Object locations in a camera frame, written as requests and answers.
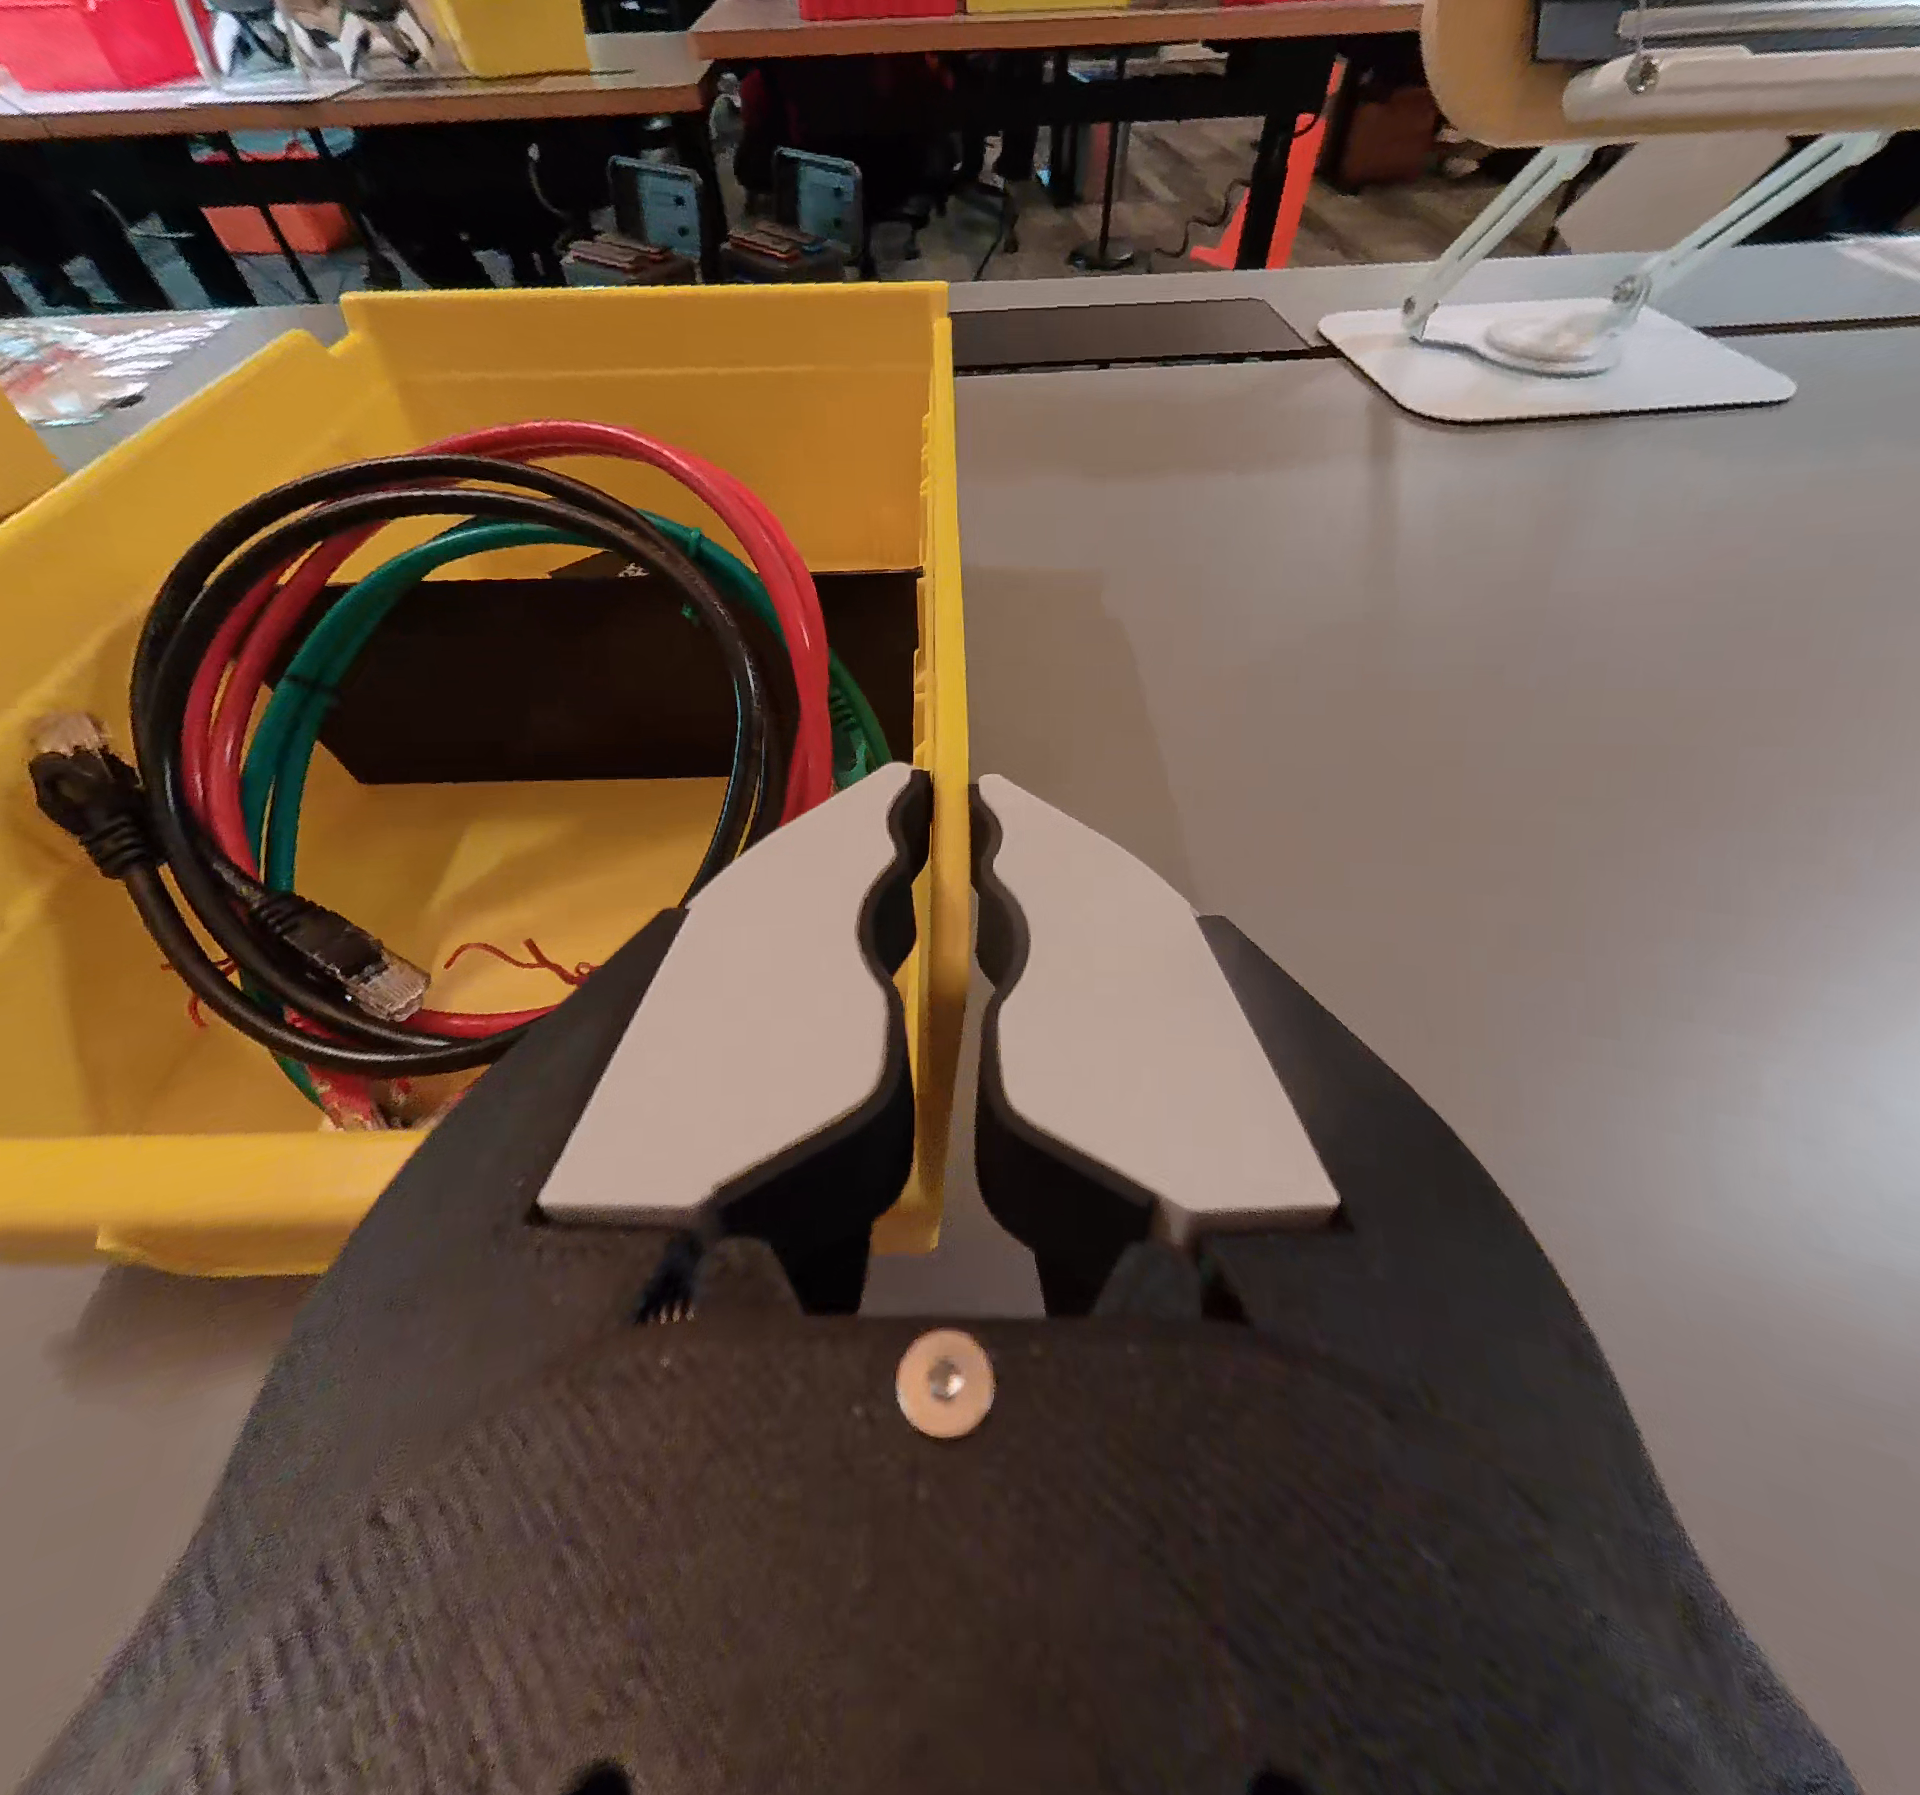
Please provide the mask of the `black box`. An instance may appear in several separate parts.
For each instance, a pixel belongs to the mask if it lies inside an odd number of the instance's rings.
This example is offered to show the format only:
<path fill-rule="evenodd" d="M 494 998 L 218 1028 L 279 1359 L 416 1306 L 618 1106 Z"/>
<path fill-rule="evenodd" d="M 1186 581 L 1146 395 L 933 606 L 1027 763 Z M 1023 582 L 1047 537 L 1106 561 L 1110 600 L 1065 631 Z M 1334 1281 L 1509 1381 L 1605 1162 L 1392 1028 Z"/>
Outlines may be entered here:
<path fill-rule="evenodd" d="M 711 631 L 647 579 L 429 581 L 353 664 L 322 748 L 362 785 L 725 779 Z"/>

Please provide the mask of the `wooden table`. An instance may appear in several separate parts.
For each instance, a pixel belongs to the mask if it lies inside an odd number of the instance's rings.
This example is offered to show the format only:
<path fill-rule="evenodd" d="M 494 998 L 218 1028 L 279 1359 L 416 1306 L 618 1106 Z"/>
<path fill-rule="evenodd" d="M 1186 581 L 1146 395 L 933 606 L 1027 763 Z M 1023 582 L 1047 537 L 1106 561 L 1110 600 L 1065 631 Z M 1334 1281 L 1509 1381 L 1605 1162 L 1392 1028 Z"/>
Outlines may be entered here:
<path fill-rule="evenodd" d="M 1171 6 L 810 24 L 797 0 L 720 0 L 689 41 L 759 69 L 817 136 L 926 136 L 1263 120 L 1317 104 L 1334 59 L 1415 39 L 1420 0 Z"/>
<path fill-rule="evenodd" d="M 562 79 L 203 80 L 109 97 L 4 84 L 4 313 L 319 302 L 275 209 L 335 207 L 373 288 L 562 286 L 609 162 L 669 147 L 702 185 L 707 275 L 727 236 L 711 68 L 685 35 L 590 39 Z"/>

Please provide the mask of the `orange crate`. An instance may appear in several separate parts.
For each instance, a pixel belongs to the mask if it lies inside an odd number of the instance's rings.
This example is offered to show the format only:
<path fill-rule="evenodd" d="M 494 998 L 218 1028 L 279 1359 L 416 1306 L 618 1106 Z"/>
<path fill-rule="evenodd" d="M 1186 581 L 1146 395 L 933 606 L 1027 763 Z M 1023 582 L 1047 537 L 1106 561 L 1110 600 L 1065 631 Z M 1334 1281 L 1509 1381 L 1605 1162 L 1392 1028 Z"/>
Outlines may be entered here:
<path fill-rule="evenodd" d="M 232 147 L 196 142 L 190 160 L 196 167 L 311 163 L 322 160 L 322 149 L 311 136 Z M 286 250 L 299 257 L 326 257 L 360 243 L 349 210 L 337 201 L 272 203 L 268 210 L 225 203 L 207 207 L 203 216 L 234 255 L 279 255 Z"/>

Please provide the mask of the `white monitor stand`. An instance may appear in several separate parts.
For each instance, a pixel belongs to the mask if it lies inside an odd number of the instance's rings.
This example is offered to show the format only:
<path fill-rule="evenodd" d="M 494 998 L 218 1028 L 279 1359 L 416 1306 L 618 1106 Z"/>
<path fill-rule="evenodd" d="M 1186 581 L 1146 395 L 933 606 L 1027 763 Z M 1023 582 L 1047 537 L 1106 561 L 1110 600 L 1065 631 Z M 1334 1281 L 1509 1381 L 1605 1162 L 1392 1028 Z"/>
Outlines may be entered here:
<path fill-rule="evenodd" d="M 1668 292 L 1867 163 L 1917 118 L 1917 48 L 1764 51 L 1634 48 L 1572 79 L 1578 136 L 1541 151 L 1507 196 L 1453 243 L 1395 310 L 1345 311 L 1317 333 L 1399 407 L 1457 427 L 1782 405 L 1785 375 L 1657 310 Z M 1811 142 L 1727 198 L 1610 295 L 1451 306 L 1460 283 L 1543 198 L 1588 165 L 1603 136 L 1704 136 L 1740 124 Z"/>

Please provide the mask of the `clear plastic bag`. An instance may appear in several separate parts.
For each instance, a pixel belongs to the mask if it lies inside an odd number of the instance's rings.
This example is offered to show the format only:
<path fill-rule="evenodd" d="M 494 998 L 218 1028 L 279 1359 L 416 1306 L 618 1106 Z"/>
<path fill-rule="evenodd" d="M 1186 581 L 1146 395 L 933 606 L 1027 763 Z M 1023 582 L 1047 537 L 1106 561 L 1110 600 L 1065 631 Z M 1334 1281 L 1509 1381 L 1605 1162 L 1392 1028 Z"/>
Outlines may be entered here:
<path fill-rule="evenodd" d="M 145 402 L 149 349 L 133 331 L 3 322 L 3 395 L 33 429 L 73 429 Z"/>

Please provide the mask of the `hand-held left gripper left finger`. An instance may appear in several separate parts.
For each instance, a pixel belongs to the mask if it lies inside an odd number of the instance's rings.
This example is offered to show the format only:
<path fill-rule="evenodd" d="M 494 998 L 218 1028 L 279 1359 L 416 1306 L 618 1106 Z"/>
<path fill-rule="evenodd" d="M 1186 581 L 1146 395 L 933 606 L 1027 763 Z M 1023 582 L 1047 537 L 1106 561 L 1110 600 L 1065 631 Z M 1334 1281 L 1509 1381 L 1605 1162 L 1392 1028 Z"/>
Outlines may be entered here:
<path fill-rule="evenodd" d="M 898 969 L 929 774 L 889 765 L 685 906 L 539 1195 L 557 1225 L 767 1245 L 810 1314 L 857 1314 L 915 1167 Z"/>

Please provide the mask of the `orange cone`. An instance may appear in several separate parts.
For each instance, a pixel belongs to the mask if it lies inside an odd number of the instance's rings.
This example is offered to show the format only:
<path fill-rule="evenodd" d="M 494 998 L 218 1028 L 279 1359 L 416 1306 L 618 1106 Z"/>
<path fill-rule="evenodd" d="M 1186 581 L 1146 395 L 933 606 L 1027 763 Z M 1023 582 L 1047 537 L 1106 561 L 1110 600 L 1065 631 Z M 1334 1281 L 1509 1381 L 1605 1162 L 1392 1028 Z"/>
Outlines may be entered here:
<path fill-rule="evenodd" d="M 1345 79 L 1346 62 L 1334 59 L 1316 82 L 1317 104 L 1303 102 L 1263 120 L 1247 190 L 1229 209 L 1218 241 L 1193 246 L 1189 263 L 1211 272 L 1280 272 L 1289 266 Z"/>

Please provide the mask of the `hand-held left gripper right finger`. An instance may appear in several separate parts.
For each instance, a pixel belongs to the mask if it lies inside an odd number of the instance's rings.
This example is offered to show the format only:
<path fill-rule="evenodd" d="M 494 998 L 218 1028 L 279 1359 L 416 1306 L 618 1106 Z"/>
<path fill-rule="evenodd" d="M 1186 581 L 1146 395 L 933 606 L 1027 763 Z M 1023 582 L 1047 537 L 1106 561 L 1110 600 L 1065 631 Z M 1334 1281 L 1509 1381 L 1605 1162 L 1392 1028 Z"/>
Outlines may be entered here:
<path fill-rule="evenodd" d="M 1054 1319 L 1128 1254 L 1321 1234 L 1341 1195 L 1187 897 L 1007 776 L 973 790 L 976 1178 Z"/>

